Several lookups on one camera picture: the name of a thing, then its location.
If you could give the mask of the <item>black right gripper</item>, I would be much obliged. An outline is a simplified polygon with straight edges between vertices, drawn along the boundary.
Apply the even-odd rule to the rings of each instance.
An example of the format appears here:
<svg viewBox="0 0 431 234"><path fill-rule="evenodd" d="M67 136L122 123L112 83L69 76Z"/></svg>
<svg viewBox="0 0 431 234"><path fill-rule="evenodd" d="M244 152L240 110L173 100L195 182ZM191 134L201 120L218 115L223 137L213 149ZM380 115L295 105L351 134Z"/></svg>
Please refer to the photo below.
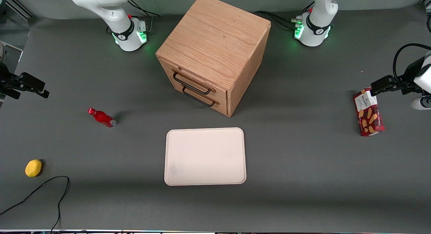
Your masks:
<svg viewBox="0 0 431 234"><path fill-rule="evenodd" d="M45 82L26 72L18 75L13 74L9 72L8 67L1 62L0 94L13 99L19 99L21 93L14 89L33 92L45 99L49 97L49 91L45 90Z"/></svg>

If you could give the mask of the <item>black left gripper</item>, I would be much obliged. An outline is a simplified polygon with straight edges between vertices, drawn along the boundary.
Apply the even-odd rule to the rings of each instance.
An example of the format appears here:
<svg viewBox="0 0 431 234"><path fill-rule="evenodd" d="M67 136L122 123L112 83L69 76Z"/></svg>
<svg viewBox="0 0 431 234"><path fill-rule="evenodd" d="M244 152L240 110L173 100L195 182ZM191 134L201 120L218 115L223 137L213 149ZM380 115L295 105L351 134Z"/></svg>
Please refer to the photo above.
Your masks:
<svg viewBox="0 0 431 234"><path fill-rule="evenodd" d="M396 67L397 67L397 57L394 58L393 61L393 75L386 75L382 77L381 79L378 79L371 83L371 96L376 96L383 92L388 92L391 90L401 90L403 95L406 95L408 93L420 93L422 94L422 90L424 90L422 87L417 85L414 82L414 79L416 76L418 76L423 62L424 57L421 57L420 59L417 59L408 67L405 69L404 74L401 76L397 75Z"/></svg>

